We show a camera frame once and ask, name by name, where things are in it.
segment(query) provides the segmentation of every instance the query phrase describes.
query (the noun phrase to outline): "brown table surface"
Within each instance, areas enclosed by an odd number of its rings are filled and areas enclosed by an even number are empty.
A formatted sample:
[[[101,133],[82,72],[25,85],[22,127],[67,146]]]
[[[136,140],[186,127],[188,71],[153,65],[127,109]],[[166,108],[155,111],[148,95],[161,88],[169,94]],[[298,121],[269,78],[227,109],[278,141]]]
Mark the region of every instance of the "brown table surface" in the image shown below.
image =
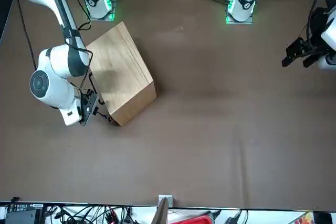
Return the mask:
[[[49,9],[21,2],[37,59],[61,31]],[[226,25],[208,0],[119,0],[117,20],[83,40],[124,21],[159,96],[118,128],[66,127],[32,96],[14,1],[0,44],[0,199],[155,205],[172,194],[185,207],[335,210],[336,72],[281,67],[311,3],[258,0],[248,26]]]

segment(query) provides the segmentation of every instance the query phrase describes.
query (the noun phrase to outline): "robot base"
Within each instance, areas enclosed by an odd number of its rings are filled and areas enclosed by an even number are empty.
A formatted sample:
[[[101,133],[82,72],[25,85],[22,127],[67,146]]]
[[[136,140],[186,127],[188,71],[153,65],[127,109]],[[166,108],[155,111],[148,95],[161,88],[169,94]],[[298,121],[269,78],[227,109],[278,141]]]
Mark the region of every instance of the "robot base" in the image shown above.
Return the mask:
[[[253,18],[250,16],[246,21],[244,22],[238,22],[234,18],[232,18],[231,14],[226,11],[225,14],[225,23],[227,24],[244,24],[244,25],[253,25]]]

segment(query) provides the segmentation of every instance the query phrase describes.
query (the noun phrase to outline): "white mounting plate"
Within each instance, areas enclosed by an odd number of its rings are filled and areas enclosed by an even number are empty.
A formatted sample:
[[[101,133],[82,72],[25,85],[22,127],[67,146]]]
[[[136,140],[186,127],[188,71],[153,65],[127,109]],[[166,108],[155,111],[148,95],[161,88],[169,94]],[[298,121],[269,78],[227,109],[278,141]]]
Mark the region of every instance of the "white mounting plate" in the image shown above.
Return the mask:
[[[164,198],[167,198],[169,207],[173,207],[173,195],[159,195],[158,196],[159,201],[157,202],[158,205],[160,204],[161,200],[163,200]]]

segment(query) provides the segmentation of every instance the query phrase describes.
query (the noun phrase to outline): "wooden block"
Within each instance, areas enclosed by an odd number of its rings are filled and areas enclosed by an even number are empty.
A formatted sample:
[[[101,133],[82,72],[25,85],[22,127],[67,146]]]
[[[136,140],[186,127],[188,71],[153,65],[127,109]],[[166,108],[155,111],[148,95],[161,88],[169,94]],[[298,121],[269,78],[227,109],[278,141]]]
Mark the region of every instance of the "wooden block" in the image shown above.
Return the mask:
[[[97,91],[112,118],[124,125],[156,98],[153,78],[123,22],[87,48]]]

